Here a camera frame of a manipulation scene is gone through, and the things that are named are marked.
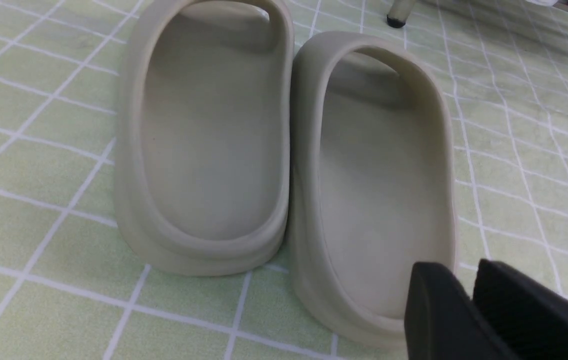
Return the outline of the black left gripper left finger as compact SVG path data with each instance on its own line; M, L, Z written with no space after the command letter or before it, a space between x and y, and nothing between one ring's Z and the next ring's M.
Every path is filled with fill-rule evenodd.
M410 360L518 360L473 304L453 272L412 265L403 328Z

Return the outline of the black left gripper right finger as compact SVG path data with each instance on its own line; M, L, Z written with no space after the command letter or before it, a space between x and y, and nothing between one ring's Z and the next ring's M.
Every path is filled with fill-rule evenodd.
M568 300L530 276L482 259L473 303L517 360L568 360Z

